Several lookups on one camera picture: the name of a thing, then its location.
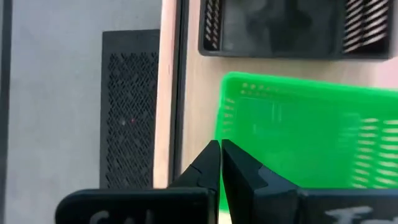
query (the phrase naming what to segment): black mechanical claw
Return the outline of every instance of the black mechanical claw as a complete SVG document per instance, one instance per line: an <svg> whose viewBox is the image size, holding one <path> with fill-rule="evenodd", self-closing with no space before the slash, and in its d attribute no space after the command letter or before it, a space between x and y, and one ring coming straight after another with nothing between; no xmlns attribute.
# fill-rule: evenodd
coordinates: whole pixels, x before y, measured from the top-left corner
<svg viewBox="0 0 398 224"><path fill-rule="evenodd" d="M233 224L398 223L398 190L301 189L229 140L211 141L162 190L82 190L55 213L66 223L216 224L220 164Z"/></svg>

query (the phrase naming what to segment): green plastic basket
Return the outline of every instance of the green plastic basket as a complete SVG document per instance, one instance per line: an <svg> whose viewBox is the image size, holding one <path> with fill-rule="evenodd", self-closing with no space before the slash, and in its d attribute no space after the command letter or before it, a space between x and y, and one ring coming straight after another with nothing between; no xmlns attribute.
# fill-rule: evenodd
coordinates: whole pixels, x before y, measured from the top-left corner
<svg viewBox="0 0 398 224"><path fill-rule="evenodd" d="M216 139L305 188L398 187L398 93L231 72ZM220 209L227 210L221 181Z"/></svg>

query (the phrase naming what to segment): black perforated panel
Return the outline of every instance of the black perforated panel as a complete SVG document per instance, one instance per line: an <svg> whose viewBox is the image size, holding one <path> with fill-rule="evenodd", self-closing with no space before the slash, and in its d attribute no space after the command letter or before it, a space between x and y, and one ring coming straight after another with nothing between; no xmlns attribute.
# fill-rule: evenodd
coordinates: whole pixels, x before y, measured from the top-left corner
<svg viewBox="0 0 398 224"><path fill-rule="evenodd" d="M159 31L105 32L103 40L101 187L151 188Z"/></svg>

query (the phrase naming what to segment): light wood surface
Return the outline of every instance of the light wood surface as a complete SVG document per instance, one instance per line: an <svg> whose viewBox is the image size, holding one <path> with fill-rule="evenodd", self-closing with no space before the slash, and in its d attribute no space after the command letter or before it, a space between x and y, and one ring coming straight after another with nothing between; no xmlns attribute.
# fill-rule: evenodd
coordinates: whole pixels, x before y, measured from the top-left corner
<svg viewBox="0 0 398 224"><path fill-rule="evenodd" d="M170 118L176 8L177 0L163 0L155 122L154 188L165 188L169 179Z"/></svg>
<svg viewBox="0 0 398 224"><path fill-rule="evenodd" d="M155 136L155 187L167 185L175 5L176 0L163 0ZM230 71L398 88L398 58L385 62L327 62L201 56L198 52L199 8L199 0L190 1L182 171L214 137L220 82Z"/></svg>

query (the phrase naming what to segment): black plastic basket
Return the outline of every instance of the black plastic basket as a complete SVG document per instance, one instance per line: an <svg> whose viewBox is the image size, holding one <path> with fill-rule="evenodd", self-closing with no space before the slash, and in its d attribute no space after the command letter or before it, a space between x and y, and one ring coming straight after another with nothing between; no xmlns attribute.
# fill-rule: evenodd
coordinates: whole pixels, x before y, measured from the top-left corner
<svg viewBox="0 0 398 224"><path fill-rule="evenodd" d="M394 0L201 0L206 56L389 58Z"/></svg>

